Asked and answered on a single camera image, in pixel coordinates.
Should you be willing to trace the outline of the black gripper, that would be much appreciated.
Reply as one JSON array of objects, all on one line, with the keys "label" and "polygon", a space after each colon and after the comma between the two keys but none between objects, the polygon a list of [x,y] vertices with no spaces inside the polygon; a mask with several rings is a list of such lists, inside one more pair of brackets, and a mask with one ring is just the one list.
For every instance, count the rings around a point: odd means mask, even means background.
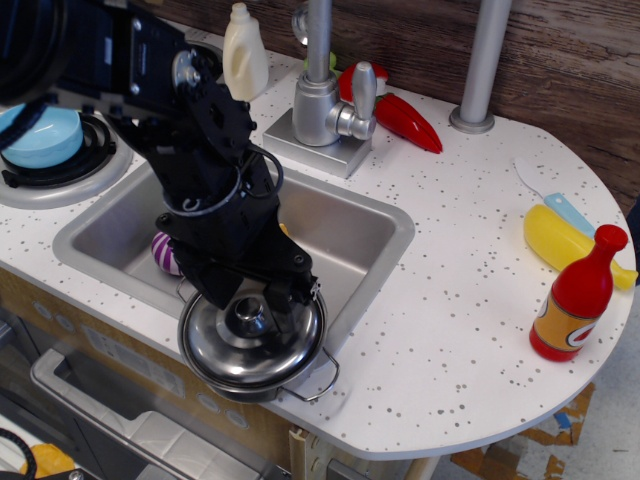
[{"label": "black gripper", "polygon": [[156,227],[172,240],[186,278],[224,309],[244,280],[267,284],[263,293],[280,333],[296,329],[313,298],[312,259],[279,228],[279,199],[234,197],[211,212],[167,210]]}]

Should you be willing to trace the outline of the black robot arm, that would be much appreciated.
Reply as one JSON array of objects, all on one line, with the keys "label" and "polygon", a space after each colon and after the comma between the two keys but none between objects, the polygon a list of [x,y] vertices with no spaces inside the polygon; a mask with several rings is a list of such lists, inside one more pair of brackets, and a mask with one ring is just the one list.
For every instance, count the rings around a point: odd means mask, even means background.
[{"label": "black robot arm", "polygon": [[157,224],[192,285],[224,308],[259,281],[278,330],[298,329],[316,280],[278,222],[282,166],[181,31],[128,1],[5,1],[1,102],[21,109],[3,147],[50,106],[101,113],[157,176]]}]

